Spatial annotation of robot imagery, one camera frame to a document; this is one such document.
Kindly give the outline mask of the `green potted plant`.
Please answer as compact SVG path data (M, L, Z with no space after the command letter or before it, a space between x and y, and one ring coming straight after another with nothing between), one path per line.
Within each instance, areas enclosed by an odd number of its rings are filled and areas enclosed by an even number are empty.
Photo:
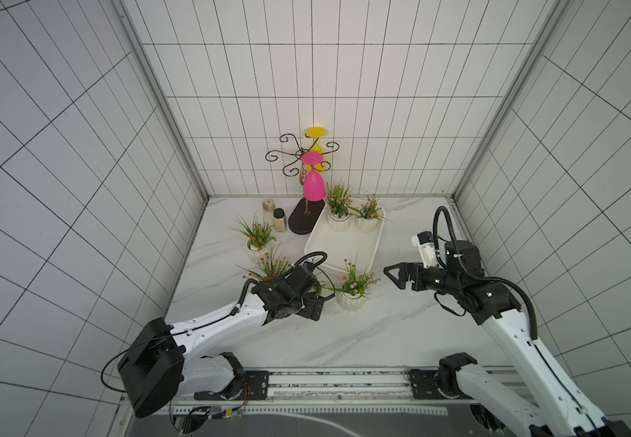
M348 229L351 202L350 188L344 182L326 187L326 204L329 209L328 226L332 231L343 232Z
M324 285L317 277L307 276L305 279L306 292L302 298L304 304L327 302L332 295L324 295Z

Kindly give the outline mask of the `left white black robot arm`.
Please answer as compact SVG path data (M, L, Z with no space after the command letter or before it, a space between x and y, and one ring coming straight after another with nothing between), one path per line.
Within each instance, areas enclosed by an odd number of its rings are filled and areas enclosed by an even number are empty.
M160 411L177 395L235 398L246 383L246 371L223 346L292 315L319 320L326 302L318 294L320 271L319 263L301 259L271 280L246 280L234 303L205 316L175 325L164 318L148 322L132 345L111 360L135 417Z

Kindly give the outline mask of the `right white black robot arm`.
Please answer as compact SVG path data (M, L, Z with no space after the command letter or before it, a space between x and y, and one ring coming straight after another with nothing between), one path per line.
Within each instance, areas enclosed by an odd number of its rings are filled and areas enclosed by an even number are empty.
M457 262L471 258L473 273L481 273L479 251L463 240L455 251L445 247L447 265L432 263L433 243L428 232L413 237L421 255L418 263L399 263L384 273L399 289L410 284L414 291L435 291L450 295L471 315L510 359L530 393L526 401L485 371L468 353L442 358L437 371L426 376L413 370L409 377L414 396L426 399L440 395L449 400L471 398L517 436L630 436L621 420L607 417L557 363L543 342L533 339L530 325L519 302L501 283L472 280Z

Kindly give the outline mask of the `pink potted plant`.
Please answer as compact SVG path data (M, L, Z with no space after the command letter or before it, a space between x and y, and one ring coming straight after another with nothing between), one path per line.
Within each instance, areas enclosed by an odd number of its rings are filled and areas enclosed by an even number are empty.
M345 259L344 271L324 267L324 292L334 298L345 311L359 311L368 295L381 282L375 271L365 269L357 259Z

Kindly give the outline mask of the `small red flower potted plant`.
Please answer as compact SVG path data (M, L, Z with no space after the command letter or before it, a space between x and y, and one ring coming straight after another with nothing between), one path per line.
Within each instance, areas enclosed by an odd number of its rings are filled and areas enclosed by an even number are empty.
M377 224L388 221L376 194L370 193L365 203L358 207L349 206L348 209L355 216L357 229L363 233L374 232Z

